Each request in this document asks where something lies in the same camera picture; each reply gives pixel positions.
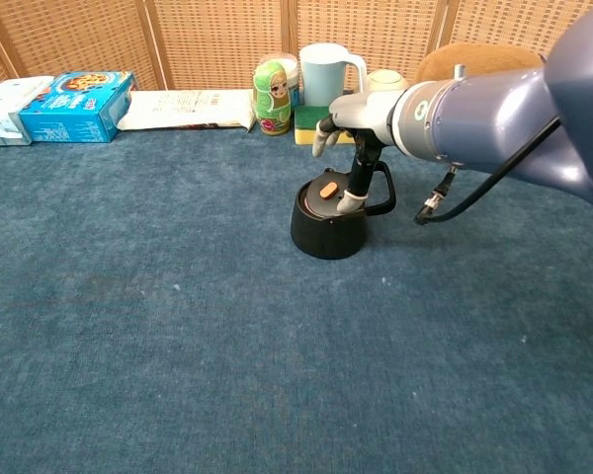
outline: blue cereal box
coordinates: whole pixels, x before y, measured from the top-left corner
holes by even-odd
[[[135,89],[131,72],[68,72],[20,111],[33,141],[109,142]]]

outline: black cable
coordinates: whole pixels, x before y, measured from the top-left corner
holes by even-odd
[[[430,222],[445,222],[468,209],[471,205],[481,199],[494,185],[503,179],[510,171],[516,168],[532,151],[534,151],[541,143],[543,143],[554,131],[560,127],[560,118],[553,118],[547,125],[543,127],[536,135],[534,135],[527,143],[525,143],[516,153],[514,153],[509,160],[503,163],[490,177],[485,180],[472,194],[460,202],[453,209],[440,215],[430,215],[431,209],[422,207],[420,212],[415,217],[415,221],[419,224],[427,224]]]

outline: white box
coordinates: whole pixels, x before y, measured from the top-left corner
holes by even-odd
[[[0,145],[31,144],[20,110],[43,93],[52,80],[53,76],[36,76],[0,82]]]

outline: kettle lid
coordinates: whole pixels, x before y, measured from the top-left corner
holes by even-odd
[[[327,168],[322,175],[312,180],[307,187],[307,194],[305,195],[307,210],[319,217],[340,215],[336,206],[348,186],[349,175]]]

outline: green matryoshka doll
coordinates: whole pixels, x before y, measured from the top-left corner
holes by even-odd
[[[280,62],[266,61],[253,76],[255,116],[261,130],[268,135],[281,135],[290,128],[290,92],[286,70]]]

